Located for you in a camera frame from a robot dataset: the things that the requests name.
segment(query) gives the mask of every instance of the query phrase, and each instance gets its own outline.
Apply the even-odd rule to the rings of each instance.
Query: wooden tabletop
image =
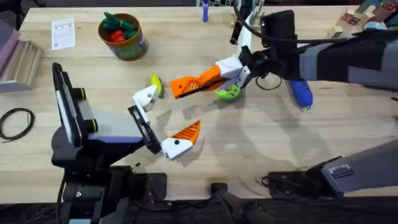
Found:
[[[266,12],[293,9],[301,39],[322,38],[347,7],[266,7]],[[149,41],[146,56],[135,62],[118,60],[98,37],[103,12],[136,16]],[[151,75],[165,83],[197,76],[217,60],[236,52],[229,43],[231,8],[211,8],[210,21],[201,22],[199,7],[48,8],[30,9],[21,39],[33,40],[44,50],[35,88],[0,95],[0,114],[25,107],[36,115],[32,131],[22,139],[0,144],[0,203],[54,202],[62,170],[51,164],[50,140],[60,126],[51,64],[58,62],[74,86],[85,87],[91,106],[128,113],[131,96],[148,86]],[[76,47],[52,52],[51,21],[74,18]],[[262,49],[253,37],[253,50]],[[278,84],[269,75],[265,86]],[[269,197],[256,179],[270,171],[306,169],[336,156],[347,156],[395,139],[398,104],[391,92],[359,85],[310,82],[315,96],[312,113],[295,106],[285,83],[264,91],[254,82],[235,102],[217,100],[214,93],[197,93],[175,100],[169,88],[148,113],[159,136],[174,134],[200,119],[194,149],[178,161],[152,155],[146,148],[117,164],[138,172],[165,172],[169,199],[205,198],[212,182],[226,182],[240,197]],[[6,134],[26,126],[25,114],[5,124]],[[359,191],[351,195],[398,195],[394,187]]]

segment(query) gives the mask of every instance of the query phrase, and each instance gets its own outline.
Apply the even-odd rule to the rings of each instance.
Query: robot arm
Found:
[[[262,34],[297,39],[294,30],[292,11],[262,18]],[[175,97],[231,85],[245,88],[253,78],[265,78],[270,72],[285,80],[325,80],[398,89],[398,31],[368,29],[348,40],[299,48],[295,42],[263,39],[262,44],[266,49],[253,53],[250,46],[243,45],[238,56],[216,62],[198,78],[170,82]],[[393,174],[398,169],[397,146],[398,141],[392,141],[322,162],[305,172],[271,172],[266,177],[270,193],[287,198],[339,197],[359,189],[398,185],[398,176]]]
[[[216,62],[200,77],[170,82],[176,98],[198,91],[245,88],[255,77],[271,72],[285,80],[324,80],[398,89],[398,31],[368,30],[336,44],[307,45],[292,49],[265,49]]]

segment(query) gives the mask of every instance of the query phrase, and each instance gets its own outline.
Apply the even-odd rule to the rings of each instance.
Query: green toy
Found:
[[[106,18],[104,19],[102,28],[109,34],[121,29],[124,31],[124,38],[126,40],[134,37],[137,34],[137,27],[135,25],[128,21],[119,19],[115,15],[112,15],[108,12],[104,12],[104,14]]]
[[[240,92],[241,89],[237,85],[233,85],[227,88],[226,90],[215,91],[218,98],[227,101],[235,100],[236,97],[238,97],[238,95],[240,94]]]

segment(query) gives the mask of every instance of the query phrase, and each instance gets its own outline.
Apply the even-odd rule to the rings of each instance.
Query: black bracket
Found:
[[[272,198],[342,197],[343,194],[335,192],[322,174],[325,164],[340,157],[322,162],[307,171],[270,172],[262,181]]]
[[[157,140],[156,135],[152,128],[145,123],[144,118],[140,114],[137,106],[132,106],[128,108],[131,116],[137,124],[137,127],[142,135],[142,140],[144,141],[147,148],[153,153],[157,154],[162,150],[159,140]]]

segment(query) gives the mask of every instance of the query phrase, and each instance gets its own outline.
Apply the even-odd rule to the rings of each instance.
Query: black mount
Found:
[[[224,209],[229,213],[230,223],[252,224],[293,224],[292,220],[276,219],[270,216],[259,203],[253,200],[241,199],[228,192],[225,183],[212,183],[211,196],[217,197]]]
[[[133,174],[130,166],[110,167],[89,176],[65,171],[64,178],[61,224],[75,218],[122,223],[129,201],[142,201],[148,191],[154,200],[166,197],[165,174]]]
[[[61,224],[77,218],[122,223],[130,200],[143,201],[148,195],[150,200],[163,200],[166,174],[134,174],[130,166],[110,166],[143,145],[143,141],[107,144],[89,140],[84,147],[74,148],[65,129],[58,128],[52,138],[52,162],[65,169]]]
[[[268,181],[266,186],[271,197],[312,199],[342,197],[343,194],[335,192],[322,174],[325,164],[339,158],[341,156],[322,162],[307,171],[268,173],[265,179]]]

